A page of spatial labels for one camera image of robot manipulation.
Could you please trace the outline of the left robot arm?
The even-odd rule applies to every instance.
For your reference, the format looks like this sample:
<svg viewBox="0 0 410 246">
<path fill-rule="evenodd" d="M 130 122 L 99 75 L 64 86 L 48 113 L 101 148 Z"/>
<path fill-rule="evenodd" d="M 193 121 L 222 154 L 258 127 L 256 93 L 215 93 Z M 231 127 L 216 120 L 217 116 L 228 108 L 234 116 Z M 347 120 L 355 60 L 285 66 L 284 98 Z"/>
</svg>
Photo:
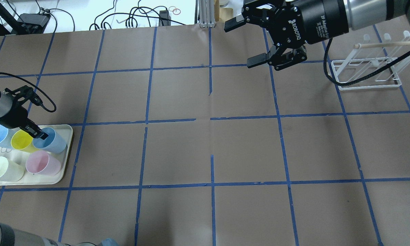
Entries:
<svg viewBox="0 0 410 246">
<path fill-rule="evenodd" d="M 22 86 L 16 90 L 0 91 L 0 126 L 9 129 L 19 128 L 32 138 L 46 139 L 48 134 L 28 118 L 28 111 L 23 104 L 30 100 L 37 106 L 43 102 L 34 92 L 35 86 Z M 27 233 L 0 223 L 0 246 L 56 246 L 57 242 Z"/>
</svg>

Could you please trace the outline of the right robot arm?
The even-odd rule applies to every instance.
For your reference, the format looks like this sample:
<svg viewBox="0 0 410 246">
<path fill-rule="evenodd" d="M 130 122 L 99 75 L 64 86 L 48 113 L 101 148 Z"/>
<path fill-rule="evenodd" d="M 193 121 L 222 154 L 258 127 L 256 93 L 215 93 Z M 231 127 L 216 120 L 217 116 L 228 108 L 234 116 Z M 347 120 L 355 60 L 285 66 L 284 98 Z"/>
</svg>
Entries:
<svg viewBox="0 0 410 246">
<path fill-rule="evenodd" d="M 269 32 L 273 46 L 247 60 L 280 71 L 307 60 L 305 44 L 359 30 L 399 16 L 410 25 L 410 0 L 245 0 L 241 14 L 226 21 L 229 32 L 245 24 Z"/>
</svg>

